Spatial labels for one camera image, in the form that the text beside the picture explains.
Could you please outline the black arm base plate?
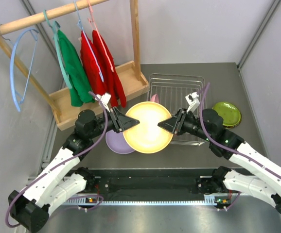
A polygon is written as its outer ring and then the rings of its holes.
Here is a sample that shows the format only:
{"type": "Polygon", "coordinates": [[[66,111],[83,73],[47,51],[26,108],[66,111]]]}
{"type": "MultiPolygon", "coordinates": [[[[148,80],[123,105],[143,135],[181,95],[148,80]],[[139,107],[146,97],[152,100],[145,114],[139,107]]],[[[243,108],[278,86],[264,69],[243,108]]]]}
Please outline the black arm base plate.
{"type": "Polygon", "coordinates": [[[222,183],[212,178],[190,176],[101,176],[90,178],[87,191],[99,194],[120,194],[124,190],[143,195],[149,191],[181,191],[187,194],[226,193],[222,183]]]}

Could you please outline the yellow plastic plate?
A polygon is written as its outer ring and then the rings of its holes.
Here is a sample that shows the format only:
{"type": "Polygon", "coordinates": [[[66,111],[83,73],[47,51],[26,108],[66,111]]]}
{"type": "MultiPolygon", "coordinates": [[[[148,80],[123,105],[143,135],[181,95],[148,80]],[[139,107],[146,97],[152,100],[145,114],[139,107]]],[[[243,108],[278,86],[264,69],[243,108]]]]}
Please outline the yellow plastic plate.
{"type": "Polygon", "coordinates": [[[132,106],[126,116],[139,121],[139,124],[123,132],[127,144],[137,152],[152,154],[166,148],[173,134],[158,126],[158,123],[172,117],[161,104],[145,101],[132,106]]]}

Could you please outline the pink plastic plate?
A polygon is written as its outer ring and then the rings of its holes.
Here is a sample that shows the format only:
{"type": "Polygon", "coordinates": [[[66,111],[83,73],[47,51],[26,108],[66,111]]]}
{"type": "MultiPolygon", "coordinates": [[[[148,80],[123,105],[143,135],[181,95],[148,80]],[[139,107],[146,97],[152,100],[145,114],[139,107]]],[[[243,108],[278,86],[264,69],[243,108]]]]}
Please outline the pink plastic plate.
{"type": "Polygon", "coordinates": [[[154,94],[151,99],[150,99],[151,102],[155,102],[155,103],[159,103],[159,97],[158,97],[158,94],[154,94]]]}

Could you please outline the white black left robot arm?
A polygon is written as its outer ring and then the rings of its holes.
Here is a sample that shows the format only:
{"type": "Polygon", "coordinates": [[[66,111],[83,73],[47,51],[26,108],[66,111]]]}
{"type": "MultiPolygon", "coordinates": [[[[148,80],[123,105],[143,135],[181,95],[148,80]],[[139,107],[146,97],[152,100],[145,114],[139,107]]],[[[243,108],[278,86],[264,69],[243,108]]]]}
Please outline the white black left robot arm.
{"type": "Polygon", "coordinates": [[[122,114],[117,107],[96,117],[92,110],[83,110],[75,122],[74,132],[49,165],[21,191],[14,190],[8,197],[5,221],[13,218],[32,233],[40,231],[52,213],[79,192],[91,192],[95,180],[86,168],[77,169],[69,180],[65,175],[79,164],[101,141],[105,133],[124,132],[139,124],[139,120],[122,114]]]}

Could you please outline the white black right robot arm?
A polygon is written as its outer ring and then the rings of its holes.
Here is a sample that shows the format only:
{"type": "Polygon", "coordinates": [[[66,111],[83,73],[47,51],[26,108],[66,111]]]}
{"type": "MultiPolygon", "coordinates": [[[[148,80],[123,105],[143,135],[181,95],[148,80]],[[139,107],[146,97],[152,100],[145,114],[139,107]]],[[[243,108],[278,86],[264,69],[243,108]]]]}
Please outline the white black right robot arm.
{"type": "Polygon", "coordinates": [[[189,133],[209,142],[210,150],[249,171],[245,176],[233,169],[219,167],[212,174],[212,187],[217,192],[226,189],[248,194],[260,199],[281,214],[281,167],[237,134],[223,126],[223,119],[213,109],[205,109],[199,117],[185,109],[158,123],[158,126],[173,134],[189,133]]]}

